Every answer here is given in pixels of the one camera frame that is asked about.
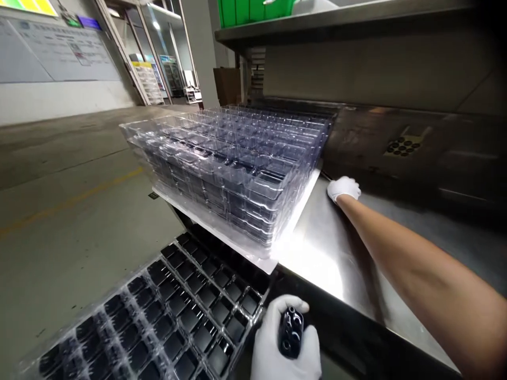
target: factory floor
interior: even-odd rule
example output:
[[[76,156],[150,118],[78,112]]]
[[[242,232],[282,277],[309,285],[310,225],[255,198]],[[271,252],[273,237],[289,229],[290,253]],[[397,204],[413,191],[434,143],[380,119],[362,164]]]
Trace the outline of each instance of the factory floor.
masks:
[[[0,127],[0,378],[184,230],[148,196],[118,125],[195,110],[134,107]],[[250,360],[236,378],[249,377]],[[324,378],[342,378],[322,361]]]

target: blister tray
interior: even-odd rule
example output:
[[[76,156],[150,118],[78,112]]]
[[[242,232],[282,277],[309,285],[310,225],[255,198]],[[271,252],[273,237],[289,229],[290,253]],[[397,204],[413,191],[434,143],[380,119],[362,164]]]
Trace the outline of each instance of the blister tray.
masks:
[[[156,179],[265,246],[315,168],[332,119],[228,106],[121,125]]]
[[[22,361],[19,378],[227,378],[271,279],[203,228],[191,231]]]

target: white glove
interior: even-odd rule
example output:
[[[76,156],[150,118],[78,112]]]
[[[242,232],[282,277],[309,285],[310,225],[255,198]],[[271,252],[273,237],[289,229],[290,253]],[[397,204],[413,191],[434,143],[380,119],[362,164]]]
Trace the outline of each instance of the white glove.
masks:
[[[337,181],[331,181],[327,186],[327,194],[329,198],[336,202],[336,197],[339,195],[347,194],[354,198],[356,201],[361,195],[361,189],[359,189],[359,184],[355,181],[354,178],[341,177]]]
[[[262,326],[255,334],[251,380],[318,380],[322,376],[321,352],[315,327],[308,326],[303,332],[297,359],[288,359],[278,350],[280,319],[289,306],[300,313],[310,310],[310,306],[296,296],[281,296],[269,304]]]

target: metal shelf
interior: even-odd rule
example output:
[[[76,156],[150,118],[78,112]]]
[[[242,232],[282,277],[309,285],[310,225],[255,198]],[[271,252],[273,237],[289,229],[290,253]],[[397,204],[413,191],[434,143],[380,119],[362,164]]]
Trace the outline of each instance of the metal shelf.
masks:
[[[469,23],[472,10],[467,0],[381,0],[225,28],[215,39],[241,53],[255,46],[434,31]]]

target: bulletin board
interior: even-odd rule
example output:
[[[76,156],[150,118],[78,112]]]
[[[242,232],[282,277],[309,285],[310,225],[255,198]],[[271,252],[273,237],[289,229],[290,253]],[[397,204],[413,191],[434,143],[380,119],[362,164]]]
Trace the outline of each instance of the bulletin board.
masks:
[[[121,80],[101,33],[0,17],[0,82]]]

